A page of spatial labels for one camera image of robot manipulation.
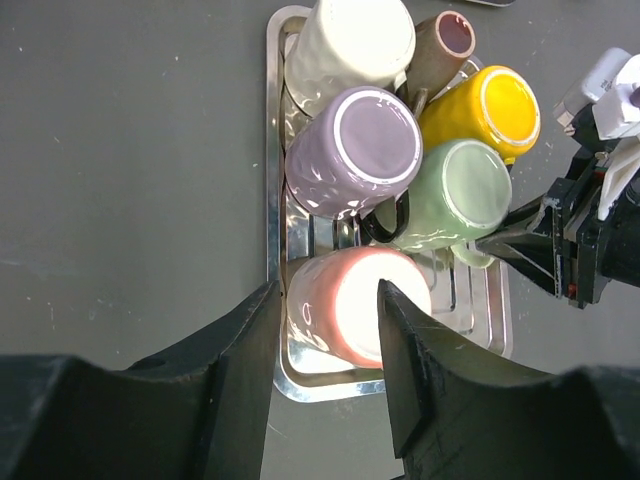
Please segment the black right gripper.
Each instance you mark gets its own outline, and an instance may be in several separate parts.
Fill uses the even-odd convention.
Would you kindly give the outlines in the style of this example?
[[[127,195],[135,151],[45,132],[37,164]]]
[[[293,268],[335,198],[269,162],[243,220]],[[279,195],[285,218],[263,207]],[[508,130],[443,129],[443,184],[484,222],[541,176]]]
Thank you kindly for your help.
[[[475,242],[483,254],[504,261],[546,293],[564,297],[583,309],[599,302],[609,282],[639,286],[639,176],[624,187],[606,219],[597,217],[606,169],[603,152],[580,148],[565,177],[548,192],[552,208],[553,246],[524,236],[492,235]],[[546,216],[540,195],[510,212],[499,231],[534,232]]]

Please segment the dark brown red mug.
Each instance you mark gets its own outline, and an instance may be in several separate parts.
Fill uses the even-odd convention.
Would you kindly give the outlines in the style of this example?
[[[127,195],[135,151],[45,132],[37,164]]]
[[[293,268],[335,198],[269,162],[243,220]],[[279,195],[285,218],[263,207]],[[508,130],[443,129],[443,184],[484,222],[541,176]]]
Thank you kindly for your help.
[[[406,99],[412,101],[421,88],[428,98],[438,94],[474,53],[476,35],[469,20],[446,10],[415,27],[416,46],[406,71]]]

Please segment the yellow mug black handle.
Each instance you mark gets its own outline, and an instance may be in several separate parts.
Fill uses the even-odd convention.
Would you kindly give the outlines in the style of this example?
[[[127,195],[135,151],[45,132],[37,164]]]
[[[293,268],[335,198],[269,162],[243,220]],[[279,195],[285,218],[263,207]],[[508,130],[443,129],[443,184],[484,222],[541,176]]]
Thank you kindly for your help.
[[[430,102],[418,120],[429,151],[452,140],[479,140],[511,166],[535,145],[541,114],[524,78],[501,65],[488,66]]]

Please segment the light green mug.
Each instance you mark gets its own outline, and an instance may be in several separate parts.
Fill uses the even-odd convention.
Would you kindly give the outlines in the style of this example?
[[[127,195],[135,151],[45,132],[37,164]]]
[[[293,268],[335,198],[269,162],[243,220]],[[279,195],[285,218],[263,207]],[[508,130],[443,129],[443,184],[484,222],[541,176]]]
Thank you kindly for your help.
[[[391,244],[412,254],[449,249],[487,268],[494,258],[470,246],[498,228],[511,199],[510,174],[494,149],[470,138],[446,142],[425,154],[408,188],[406,228]]]

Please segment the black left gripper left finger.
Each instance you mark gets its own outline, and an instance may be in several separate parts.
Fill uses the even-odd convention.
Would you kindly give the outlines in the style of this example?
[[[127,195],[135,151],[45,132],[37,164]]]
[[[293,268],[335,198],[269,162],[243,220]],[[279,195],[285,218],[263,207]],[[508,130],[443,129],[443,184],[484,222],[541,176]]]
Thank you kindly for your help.
[[[256,479],[281,289],[124,370],[71,355],[1,359],[5,479]]]

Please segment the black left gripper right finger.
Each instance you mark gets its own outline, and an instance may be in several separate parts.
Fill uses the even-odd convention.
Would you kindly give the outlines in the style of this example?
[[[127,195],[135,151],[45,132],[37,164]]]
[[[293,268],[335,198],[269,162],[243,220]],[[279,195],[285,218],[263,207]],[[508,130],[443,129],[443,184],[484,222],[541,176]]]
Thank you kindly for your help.
[[[494,354],[378,286],[395,456],[408,479],[635,479],[639,372],[554,375]]]

